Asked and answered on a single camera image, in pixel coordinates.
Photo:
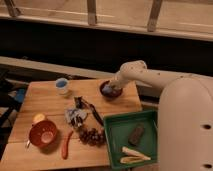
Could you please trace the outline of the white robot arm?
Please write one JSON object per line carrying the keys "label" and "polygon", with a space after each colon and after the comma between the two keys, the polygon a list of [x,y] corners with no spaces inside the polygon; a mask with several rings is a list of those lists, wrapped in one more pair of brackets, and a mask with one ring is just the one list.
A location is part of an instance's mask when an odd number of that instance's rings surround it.
{"label": "white robot arm", "polygon": [[138,60],[122,64],[109,85],[119,90],[131,81],[139,81],[157,89],[164,89],[174,80],[186,77],[196,77],[196,74],[148,69],[144,61]]}

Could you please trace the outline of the white robot base body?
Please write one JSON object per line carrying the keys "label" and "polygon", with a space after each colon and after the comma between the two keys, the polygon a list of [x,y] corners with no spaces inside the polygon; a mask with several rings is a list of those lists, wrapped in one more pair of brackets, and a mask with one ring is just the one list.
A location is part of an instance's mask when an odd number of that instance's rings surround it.
{"label": "white robot base body", "polygon": [[158,107],[160,171],[213,171],[213,79],[182,78]]}

